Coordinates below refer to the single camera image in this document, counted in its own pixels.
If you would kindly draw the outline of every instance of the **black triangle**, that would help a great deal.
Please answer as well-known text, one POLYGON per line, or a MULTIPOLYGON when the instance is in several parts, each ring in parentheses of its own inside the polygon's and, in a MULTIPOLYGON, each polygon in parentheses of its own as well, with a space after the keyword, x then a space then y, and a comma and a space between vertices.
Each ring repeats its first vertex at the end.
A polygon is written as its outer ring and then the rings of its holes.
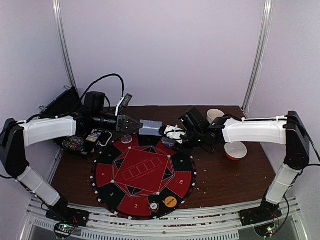
POLYGON ((126 186, 126 188, 129 190, 130 194, 133 195, 134 194, 134 191, 135 191, 135 188, 132 187, 132 186, 126 186))
POLYGON ((121 165, 124 163, 124 160, 125 160, 125 159, 122 158, 122 159, 120 159, 120 160, 118 160, 118 161, 115 162, 115 165, 117 166, 118 169, 121 168, 121 165))
POLYGON ((138 194, 138 193, 140 193, 141 191, 143 191, 143 190, 142 190, 142 189, 139 189, 139 188, 135 188, 135 189, 133 190, 132 195, 138 194))
POLYGON ((151 147, 151 149, 150 149, 150 153, 156 154, 157 152, 154 150, 154 148, 153 148, 153 147, 151 147))
POLYGON ((172 176, 172 175, 168 175, 168 174, 163 175, 162 181, 170 178, 171 176, 172 176))
POLYGON ((150 150, 152 149, 152 147, 148 147, 147 149, 143 150, 143 152, 148 152, 150 153, 150 150))
POLYGON ((170 176, 173 175, 173 174, 170 172, 169 168, 166 168, 166 169, 165 169, 165 173, 164 173, 164 174, 170 175, 170 176))

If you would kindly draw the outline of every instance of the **white wall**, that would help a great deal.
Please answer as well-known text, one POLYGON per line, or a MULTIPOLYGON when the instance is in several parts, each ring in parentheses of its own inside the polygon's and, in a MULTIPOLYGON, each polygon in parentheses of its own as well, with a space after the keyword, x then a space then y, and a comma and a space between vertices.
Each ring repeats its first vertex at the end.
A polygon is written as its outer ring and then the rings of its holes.
MULTIPOLYGON (((0 1, 0 128, 24 120, 68 85, 52 0, 0 1)), ((47 177, 58 152, 52 142, 27 148, 27 159, 47 177)), ((7 175, 2 164, 0 173, 7 175)), ((30 195, 13 180, 0 178, 0 239, 18 238, 30 195)))
MULTIPOLYGON (((274 1, 272 23, 250 117, 299 113, 320 149, 320 1, 274 1)), ((277 171, 285 148, 264 144, 277 171)), ((312 163, 319 163, 312 154, 312 163)), ((320 168, 308 167, 290 195, 296 195, 313 240, 320 235, 320 168)))
MULTIPOLYGON (((61 1, 80 93, 118 73, 131 105, 241 105, 255 60, 264 0, 61 1)), ((93 88, 113 105, 117 79, 93 88)))

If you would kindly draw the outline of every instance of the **dark brown table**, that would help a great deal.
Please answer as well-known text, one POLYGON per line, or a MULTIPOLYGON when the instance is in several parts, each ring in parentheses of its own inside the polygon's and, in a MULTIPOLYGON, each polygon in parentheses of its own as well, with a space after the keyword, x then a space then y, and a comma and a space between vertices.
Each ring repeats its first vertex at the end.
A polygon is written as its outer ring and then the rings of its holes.
MULTIPOLYGON (((162 121, 165 125, 179 124, 191 106, 132 106, 123 111, 136 120, 162 121)), ((197 106, 205 116, 215 108, 236 117, 243 117, 238 106, 197 106)), ((215 207, 261 199, 272 183, 275 172, 260 143, 245 143, 248 154, 240 161, 229 160, 223 145, 217 145, 214 153, 201 148, 192 155, 197 167, 194 191, 183 209, 215 207)), ((70 203, 100 207, 91 185, 90 175, 94 159, 86 160, 64 153, 52 181, 52 186, 70 203)))

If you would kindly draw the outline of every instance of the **poker mat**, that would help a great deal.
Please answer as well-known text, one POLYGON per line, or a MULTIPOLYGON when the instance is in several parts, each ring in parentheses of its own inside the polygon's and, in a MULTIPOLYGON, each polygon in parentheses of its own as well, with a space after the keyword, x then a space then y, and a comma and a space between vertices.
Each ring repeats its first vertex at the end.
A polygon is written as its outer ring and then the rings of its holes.
POLYGON ((196 184, 190 155, 166 147, 160 136, 132 135, 100 152, 92 169, 97 200, 118 217, 157 219, 184 204, 196 184))

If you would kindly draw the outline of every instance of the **yellow chip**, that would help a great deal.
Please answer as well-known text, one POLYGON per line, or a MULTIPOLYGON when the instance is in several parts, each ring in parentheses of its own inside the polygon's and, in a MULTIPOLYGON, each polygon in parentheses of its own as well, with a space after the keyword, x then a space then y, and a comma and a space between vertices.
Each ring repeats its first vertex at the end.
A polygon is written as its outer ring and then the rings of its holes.
POLYGON ((164 204, 168 207, 168 208, 174 208, 175 206, 177 206, 177 199, 173 196, 168 196, 165 200, 164 200, 164 204))

